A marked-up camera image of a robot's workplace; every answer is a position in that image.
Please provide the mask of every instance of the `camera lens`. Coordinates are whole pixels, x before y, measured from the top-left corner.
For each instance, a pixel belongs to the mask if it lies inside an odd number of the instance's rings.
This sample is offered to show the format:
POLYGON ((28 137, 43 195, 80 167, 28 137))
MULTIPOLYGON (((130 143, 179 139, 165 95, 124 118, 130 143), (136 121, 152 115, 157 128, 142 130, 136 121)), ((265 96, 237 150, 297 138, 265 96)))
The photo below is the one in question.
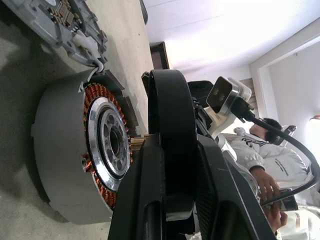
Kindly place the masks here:
POLYGON ((225 100, 225 95, 222 93, 219 97, 219 101, 223 101, 223 100, 225 100))
POLYGON ((218 89, 218 88, 215 89, 215 90, 213 90, 213 95, 214 95, 214 96, 218 95, 218 93, 219 93, 219 89, 218 89))

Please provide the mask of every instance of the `dark hair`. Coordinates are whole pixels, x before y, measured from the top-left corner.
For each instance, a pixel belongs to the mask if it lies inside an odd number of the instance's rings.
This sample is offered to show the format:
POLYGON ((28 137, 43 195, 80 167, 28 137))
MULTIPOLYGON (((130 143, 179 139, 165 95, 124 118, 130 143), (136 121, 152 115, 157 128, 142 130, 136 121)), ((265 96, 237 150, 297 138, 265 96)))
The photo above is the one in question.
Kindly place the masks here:
MULTIPOLYGON (((279 122, 277 122, 276 120, 271 119, 271 118, 264 118, 263 121, 264 121, 266 124, 269 124, 269 125, 271 125, 272 127, 283 131, 283 128, 282 128, 281 124, 280 124, 279 122)), ((274 134, 274 133, 272 133, 272 132, 270 132, 270 131, 267 131, 267 132, 265 133, 265 136, 264 136, 264 139, 265 139, 267 142, 271 143, 271 144, 273 144, 278 138, 279 138, 279 137, 278 137, 276 134, 274 134)))

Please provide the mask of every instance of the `cable connector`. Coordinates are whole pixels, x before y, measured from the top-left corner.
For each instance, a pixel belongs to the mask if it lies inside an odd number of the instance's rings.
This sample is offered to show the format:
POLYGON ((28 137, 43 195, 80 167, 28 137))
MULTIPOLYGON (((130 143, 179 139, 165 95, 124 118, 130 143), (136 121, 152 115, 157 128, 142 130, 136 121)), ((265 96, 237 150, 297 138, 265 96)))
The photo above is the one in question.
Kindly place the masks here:
POLYGON ((243 123, 251 122, 256 116, 251 112, 254 108, 241 97, 237 97, 231 104, 231 112, 243 123))

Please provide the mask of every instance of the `motor component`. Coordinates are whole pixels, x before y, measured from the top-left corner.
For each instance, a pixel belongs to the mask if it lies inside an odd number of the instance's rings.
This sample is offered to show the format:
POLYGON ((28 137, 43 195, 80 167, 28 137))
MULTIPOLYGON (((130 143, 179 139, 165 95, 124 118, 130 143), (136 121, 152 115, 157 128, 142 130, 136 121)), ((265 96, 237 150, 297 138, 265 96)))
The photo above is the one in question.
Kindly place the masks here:
POLYGON ((87 70, 44 92, 31 134, 50 205, 76 224, 108 222, 132 163, 136 121, 120 82, 87 70), (125 120, 125 113, 130 115, 125 120))
POLYGON ((69 57, 81 64, 98 66, 98 72, 104 69, 108 39, 85 0, 2 1, 47 43, 55 48, 63 47, 69 57), (90 38, 90 44, 77 45, 73 42, 78 31, 85 38, 90 38))

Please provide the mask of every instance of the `man's hand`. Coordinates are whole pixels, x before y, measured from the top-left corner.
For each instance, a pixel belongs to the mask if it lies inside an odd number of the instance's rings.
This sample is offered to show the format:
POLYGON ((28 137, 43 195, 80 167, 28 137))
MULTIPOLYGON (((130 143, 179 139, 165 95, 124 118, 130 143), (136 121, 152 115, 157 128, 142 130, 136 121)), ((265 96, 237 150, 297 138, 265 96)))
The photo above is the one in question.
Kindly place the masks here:
POLYGON ((262 167, 254 167, 250 172, 260 187, 261 200, 263 202, 280 196, 278 184, 262 167))
POLYGON ((265 206, 262 209, 274 234, 279 228, 287 224, 288 215, 280 211, 280 203, 278 201, 273 203, 270 209, 265 206))

